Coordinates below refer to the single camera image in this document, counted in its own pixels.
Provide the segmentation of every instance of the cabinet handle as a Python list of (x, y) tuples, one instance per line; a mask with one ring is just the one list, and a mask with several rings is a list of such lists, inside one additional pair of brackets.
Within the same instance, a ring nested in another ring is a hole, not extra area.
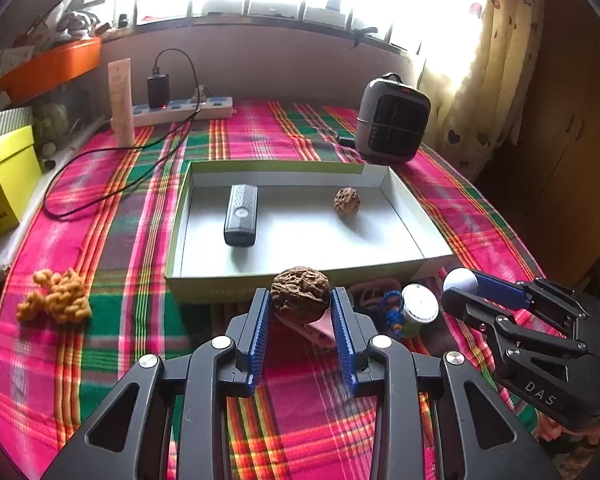
[(571, 127), (573, 126), (573, 121), (576, 119), (576, 112), (574, 112), (573, 114), (571, 114), (571, 119), (569, 119), (569, 124), (567, 124), (567, 127), (564, 129), (564, 132), (566, 134), (569, 133), (569, 130), (571, 130)]
[(584, 120), (581, 120), (580, 126), (578, 126), (578, 131), (576, 132), (575, 140), (580, 140), (580, 137), (582, 137), (583, 130), (584, 130)]

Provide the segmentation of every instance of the cabinet door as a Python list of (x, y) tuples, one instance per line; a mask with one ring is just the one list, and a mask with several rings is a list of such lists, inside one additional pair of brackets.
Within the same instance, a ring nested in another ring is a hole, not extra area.
[(501, 213), (524, 235), (522, 218), (540, 195), (570, 138), (589, 81), (600, 20), (586, 0), (545, 0), (544, 30), (526, 96)]
[(528, 245), (550, 278), (573, 285), (600, 256), (600, 33), (582, 118), (527, 221)]

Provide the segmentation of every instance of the yellow box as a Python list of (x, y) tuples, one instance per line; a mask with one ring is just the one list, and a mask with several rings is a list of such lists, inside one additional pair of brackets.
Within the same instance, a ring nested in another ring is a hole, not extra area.
[(31, 126), (0, 135), (0, 235), (20, 224), (40, 176)]

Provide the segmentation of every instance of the black remote control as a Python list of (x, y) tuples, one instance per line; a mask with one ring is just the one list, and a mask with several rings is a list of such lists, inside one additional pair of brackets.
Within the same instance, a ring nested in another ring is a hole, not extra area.
[(224, 241), (233, 247), (251, 247), (256, 243), (258, 187), (231, 186), (229, 207), (224, 218)]

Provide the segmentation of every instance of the window sill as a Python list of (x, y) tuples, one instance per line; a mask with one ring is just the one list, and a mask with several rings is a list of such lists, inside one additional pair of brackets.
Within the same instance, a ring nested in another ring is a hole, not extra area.
[[(102, 35), (102, 41), (115, 41), (127, 36), (144, 34), (146, 32), (155, 32), (157, 30), (168, 30), (170, 28), (197, 27), (200, 25), (251, 25), (255, 27), (282, 27), (292, 28), (294, 30), (305, 30), (316, 34), (326, 34), (336, 38), (349, 40), (351, 46), (354, 44), (354, 33), (350, 30), (331, 27), (322, 23), (301, 22), (290, 18), (278, 18), (273, 16), (240, 16), (237, 14), (216, 14), (211, 16), (193, 16), (190, 18), (175, 18), (172, 20), (161, 20), (159, 22), (144, 23), (107, 31)], [(373, 46), (391, 52), (397, 56), (413, 57), (406, 50), (384, 43), (381, 40), (364, 36), (360, 38), (361, 44)]]

